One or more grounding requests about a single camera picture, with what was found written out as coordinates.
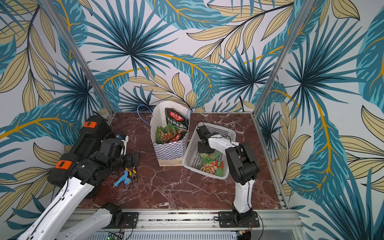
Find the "dark green condiment packet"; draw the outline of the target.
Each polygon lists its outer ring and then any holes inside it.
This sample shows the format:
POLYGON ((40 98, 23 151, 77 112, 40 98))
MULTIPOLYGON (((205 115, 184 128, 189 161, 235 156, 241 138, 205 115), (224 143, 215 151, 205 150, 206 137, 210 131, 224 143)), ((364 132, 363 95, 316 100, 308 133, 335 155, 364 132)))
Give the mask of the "dark green condiment packet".
POLYGON ((176 110, 172 108, 165 108, 165 116, 168 124, 171 124, 184 131, 189 129, 188 119, 176 110))

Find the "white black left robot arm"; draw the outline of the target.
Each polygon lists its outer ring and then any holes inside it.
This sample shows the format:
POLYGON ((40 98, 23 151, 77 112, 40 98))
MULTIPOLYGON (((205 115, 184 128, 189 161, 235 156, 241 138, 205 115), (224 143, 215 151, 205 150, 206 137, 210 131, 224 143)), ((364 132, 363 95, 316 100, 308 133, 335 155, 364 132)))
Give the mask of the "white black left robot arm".
POLYGON ((106 203, 90 217, 63 230, 62 227, 79 203, 100 185, 108 175, 120 168, 136 169, 140 154, 126 153, 127 140, 106 139, 100 150, 83 159, 71 169, 66 183, 53 203, 18 238, 20 240, 85 240, 106 228, 122 229, 128 218, 122 208, 106 203))

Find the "blue checkered paper bag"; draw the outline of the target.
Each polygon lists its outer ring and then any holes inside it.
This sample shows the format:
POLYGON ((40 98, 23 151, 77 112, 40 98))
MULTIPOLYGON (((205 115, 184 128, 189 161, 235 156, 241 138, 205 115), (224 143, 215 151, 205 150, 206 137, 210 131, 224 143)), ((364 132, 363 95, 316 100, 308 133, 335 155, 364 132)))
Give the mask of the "blue checkered paper bag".
POLYGON ((139 105, 137 112, 145 108, 151 113, 151 120, 144 121, 150 126, 151 141, 160 167, 182 165, 187 149, 192 108, 173 101, 163 101, 154 109, 139 105))

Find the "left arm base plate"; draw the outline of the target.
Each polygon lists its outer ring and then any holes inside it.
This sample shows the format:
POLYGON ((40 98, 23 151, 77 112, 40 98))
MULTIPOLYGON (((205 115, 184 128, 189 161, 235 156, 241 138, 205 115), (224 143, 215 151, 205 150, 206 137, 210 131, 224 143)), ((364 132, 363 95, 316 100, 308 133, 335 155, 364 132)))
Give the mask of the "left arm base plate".
POLYGON ((121 212, 114 217, 112 227, 117 229, 135 229, 138 224, 139 212, 121 212))

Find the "green red condiment packet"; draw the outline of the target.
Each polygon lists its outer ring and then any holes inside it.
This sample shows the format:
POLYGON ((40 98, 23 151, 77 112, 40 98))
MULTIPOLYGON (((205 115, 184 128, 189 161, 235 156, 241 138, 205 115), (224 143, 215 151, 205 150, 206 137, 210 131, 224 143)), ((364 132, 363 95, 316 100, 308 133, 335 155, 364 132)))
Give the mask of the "green red condiment packet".
POLYGON ((166 127, 158 126, 156 130, 156 143, 157 144, 168 144, 178 142, 182 140, 187 131, 180 130, 177 127, 167 124, 166 127))

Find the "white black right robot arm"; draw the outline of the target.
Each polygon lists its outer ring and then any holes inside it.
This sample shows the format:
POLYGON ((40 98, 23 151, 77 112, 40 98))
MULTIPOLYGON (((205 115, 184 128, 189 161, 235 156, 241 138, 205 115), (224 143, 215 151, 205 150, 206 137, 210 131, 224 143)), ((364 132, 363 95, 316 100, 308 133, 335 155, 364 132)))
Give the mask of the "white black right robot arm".
POLYGON ((218 151, 226 155, 228 167, 236 182, 233 213, 237 221, 245 221, 253 215, 252 190, 260 166, 256 155, 248 143, 233 142, 229 136, 210 132, 205 125, 197 127, 200 138, 198 152, 211 154, 218 151))

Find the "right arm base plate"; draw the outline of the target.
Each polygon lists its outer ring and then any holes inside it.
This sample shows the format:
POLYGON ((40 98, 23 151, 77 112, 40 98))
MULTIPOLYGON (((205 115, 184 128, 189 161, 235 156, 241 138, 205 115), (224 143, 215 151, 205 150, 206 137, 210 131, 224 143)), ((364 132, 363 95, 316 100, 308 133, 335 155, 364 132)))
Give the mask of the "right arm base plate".
POLYGON ((215 218, 220 228, 258 228, 260 227, 257 212, 249 210, 246 213, 238 213, 236 210, 218 212, 215 218))

